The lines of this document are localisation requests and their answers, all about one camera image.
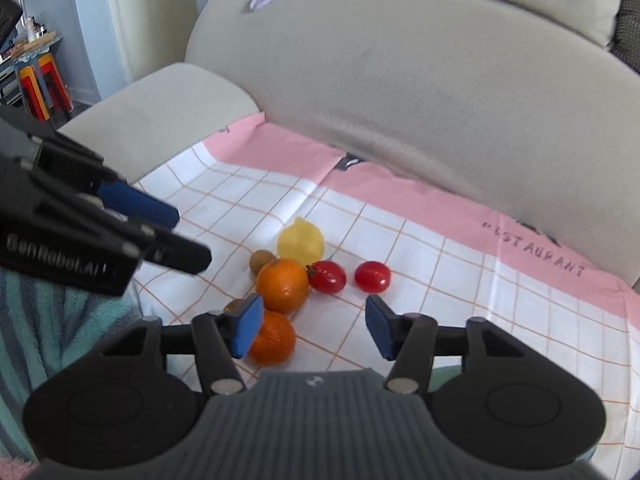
pink border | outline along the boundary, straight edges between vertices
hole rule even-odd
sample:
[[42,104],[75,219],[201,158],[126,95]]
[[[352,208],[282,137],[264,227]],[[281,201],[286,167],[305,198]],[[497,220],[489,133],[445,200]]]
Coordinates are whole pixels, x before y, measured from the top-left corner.
[[213,134],[204,145],[217,160],[311,180],[393,212],[640,327],[640,296],[575,251],[492,209],[373,163],[334,170],[343,151],[267,123],[263,113]]

bottle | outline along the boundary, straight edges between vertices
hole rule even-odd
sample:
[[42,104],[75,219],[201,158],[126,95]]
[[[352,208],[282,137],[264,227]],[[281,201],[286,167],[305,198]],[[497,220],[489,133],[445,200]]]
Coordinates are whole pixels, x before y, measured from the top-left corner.
[[29,16],[24,22],[24,30],[27,33],[27,41],[31,43],[31,41],[36,39],[36,28],[33,16]]

dark cushion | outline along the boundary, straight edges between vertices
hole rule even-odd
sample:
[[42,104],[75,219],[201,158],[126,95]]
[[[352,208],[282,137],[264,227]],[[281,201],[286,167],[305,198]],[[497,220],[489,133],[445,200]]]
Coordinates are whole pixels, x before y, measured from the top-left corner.
[[640,74],[640,0],[621,0],[612,54]]

sofa armrest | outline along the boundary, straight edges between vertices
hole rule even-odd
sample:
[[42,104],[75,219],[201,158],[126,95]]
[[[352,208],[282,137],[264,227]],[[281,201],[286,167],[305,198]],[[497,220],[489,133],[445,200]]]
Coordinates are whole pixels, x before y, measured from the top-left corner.
[[196,142],[258,111],[241,88],[187,63],[163,68],[60,129],[136,181]]

silver screw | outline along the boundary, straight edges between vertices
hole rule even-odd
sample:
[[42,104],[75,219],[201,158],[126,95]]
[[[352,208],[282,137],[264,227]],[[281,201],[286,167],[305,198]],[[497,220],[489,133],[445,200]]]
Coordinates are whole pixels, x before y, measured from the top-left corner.
[[140,249],[132,244],[131,242],[124,242],[122,244],[122,252],[125,256],[129,258],[139,258],[140,257]]
[[243,389],[242,383],[236,379],[218,379],[211,383],[211,391],[217,395],[231,396],[239,394]]
[[142,225],[140,226],[140,230],[141,230],[145,235],[147,235],[147,236],[149,236],[149,237],[156,236],[156,232],[155,232],[151,227],[149,227],[148,225],[144,225],[144,224],[142,224]]
[[87,202],[95,205],[98,209],[104,209],[104,202],[98,196],[87,195],[85,193],[78,193],[80,198],[84,198]]
[[408,377],[396,377],[386,383],[386,389],[395,394],[409,395],[418,391],[420,386],[413,379]]

